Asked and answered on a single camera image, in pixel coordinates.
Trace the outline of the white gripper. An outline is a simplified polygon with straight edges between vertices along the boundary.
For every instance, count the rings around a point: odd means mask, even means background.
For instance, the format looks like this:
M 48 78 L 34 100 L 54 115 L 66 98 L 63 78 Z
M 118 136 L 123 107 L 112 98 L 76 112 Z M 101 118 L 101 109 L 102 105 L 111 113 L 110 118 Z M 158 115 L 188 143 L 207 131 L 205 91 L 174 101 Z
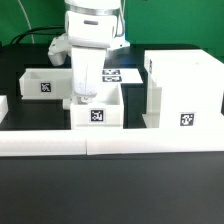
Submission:
M 105 49 L 71 48 L 72 92 L 82 103 L 91 103 L 98 93 L 105 56 Z

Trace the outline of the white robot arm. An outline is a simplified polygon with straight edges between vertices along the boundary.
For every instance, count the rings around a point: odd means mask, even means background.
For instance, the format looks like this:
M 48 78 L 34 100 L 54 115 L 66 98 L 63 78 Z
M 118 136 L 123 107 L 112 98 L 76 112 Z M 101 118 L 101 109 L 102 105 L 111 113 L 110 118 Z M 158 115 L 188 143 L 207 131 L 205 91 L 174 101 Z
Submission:
M 127 44 L 121 0 L 64 2 L 65 33 L 52 40 L 48 57 L 59 66 L 70 56 L 72 95 L 89 103 L 99 92 L 107 53 Z

